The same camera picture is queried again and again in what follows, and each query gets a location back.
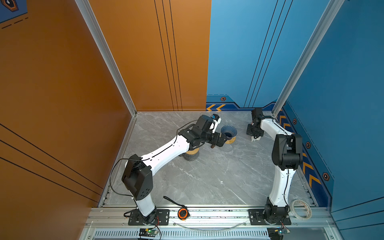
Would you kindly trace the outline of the wooden ring holder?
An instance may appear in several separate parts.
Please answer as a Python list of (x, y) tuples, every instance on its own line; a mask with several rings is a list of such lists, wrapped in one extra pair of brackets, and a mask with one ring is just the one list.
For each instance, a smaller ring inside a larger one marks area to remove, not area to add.
[(227, 141), (225, 142), (225, 144), (232, 144), (232, 143), (235, 142), (235, 140), (236, 140), (236, 137), (233, 137), (233, 138), (227, 140)]
[(193, 150), (193, 151), (188, 151), (188, 152), (186, 152), (185, 154), (186, 155), (196, 155), (196, 154), (198, 154), (199, 153), (199, 149), (195, 149), (195, 150)]

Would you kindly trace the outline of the blue ribbed dripper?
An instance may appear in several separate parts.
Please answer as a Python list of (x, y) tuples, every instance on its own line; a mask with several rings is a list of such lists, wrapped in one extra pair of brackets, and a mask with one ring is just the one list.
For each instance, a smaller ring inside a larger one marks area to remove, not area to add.
[(221, 133), (229, 133), (230, 139), (231, 139), (233, 137), (236, 137), (236, 135), (238, 134), (238, 131), (234, 126), (225, 125), (221, 128)]

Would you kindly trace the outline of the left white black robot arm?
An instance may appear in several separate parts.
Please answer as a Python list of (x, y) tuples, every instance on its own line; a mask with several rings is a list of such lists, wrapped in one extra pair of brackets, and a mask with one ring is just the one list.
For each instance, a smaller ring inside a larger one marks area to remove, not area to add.
[(222, 147), (227, 141), (226, 135), (216, 131), (221, 118), (217, 114), (201, 115), (176, 131), (170, 142), (146, 155), (136, 154), (126, 159), (126, 167), (121, 181), (132, 194), (139, 215), (146, 224), (157, 218), (157, 208), (152, 200), (154, 175), (179, 155), (196, 150), (208, 143)]

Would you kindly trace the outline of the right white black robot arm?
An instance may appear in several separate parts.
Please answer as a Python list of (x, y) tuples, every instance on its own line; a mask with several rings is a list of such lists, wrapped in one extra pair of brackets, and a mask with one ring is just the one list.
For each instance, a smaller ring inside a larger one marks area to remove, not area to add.
[(255, 108), (252, 110), (252, 123), (247, 127), (247, 135), (255, 141), (264, 134), (274, 140), (271, 158), (275, 165), (275, 176), (261, 217), (273, 225), (289, 218), (289, 191), (293, 176), (303, 163), (303, 139), (301, 135), (284, 129), (272, 116), (265, 115), (261, 108)]

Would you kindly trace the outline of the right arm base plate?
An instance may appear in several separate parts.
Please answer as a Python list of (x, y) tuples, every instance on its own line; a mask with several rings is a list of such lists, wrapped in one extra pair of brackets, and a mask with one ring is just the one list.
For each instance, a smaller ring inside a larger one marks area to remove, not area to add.
[(261, 226), (261, 225), (285, 225), (290, 226), (292, 224), (289, 216), (279, 216), (272, 215), (270, 217), (266, 217), (265, 210), (262, 209), (249, 209), (249, 219), (252, 226)]

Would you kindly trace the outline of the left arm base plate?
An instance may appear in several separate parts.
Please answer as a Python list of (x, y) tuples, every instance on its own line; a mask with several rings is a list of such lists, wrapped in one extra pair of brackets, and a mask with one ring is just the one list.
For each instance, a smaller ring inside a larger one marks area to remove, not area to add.
[(141, 212), (136, 209), (130, 212), (128, 225), (129, 226), (167, 226), (169, 224), (170, 210), (155, 209), (148, 216), (144, 217)]

